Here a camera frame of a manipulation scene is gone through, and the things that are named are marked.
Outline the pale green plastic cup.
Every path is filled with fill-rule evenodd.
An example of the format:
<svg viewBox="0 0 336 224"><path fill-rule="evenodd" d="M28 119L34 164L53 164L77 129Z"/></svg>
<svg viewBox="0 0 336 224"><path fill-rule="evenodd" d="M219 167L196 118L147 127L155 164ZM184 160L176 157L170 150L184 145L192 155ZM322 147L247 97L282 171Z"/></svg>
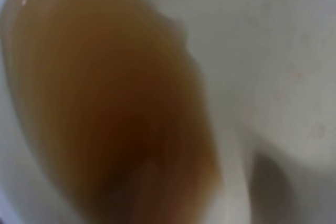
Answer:
<svg viewBox="0 0 336 224"><path fill-rule="evenodd" d="M335 0L1 0L6 223L335 223Z"/></svg>

